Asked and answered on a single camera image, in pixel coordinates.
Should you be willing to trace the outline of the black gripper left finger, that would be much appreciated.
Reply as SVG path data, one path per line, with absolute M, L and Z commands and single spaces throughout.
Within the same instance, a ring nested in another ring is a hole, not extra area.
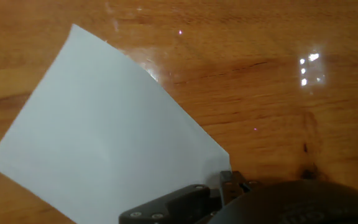
M 119 224 L 195 224 L 208 223 L 222 209 L 225 182 L 233 172 L 222 171 L 218 188 L 192 184 L 120 214 Z

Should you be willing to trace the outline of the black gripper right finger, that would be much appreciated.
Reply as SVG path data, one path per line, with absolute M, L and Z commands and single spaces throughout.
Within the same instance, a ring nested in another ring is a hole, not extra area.
M 239 171 L 232 172 L 232 189 L 231 198 L 234 200 L 241 195 L 249 193 L 259 187 L 262 184 L 256 180 L 247 180 Z

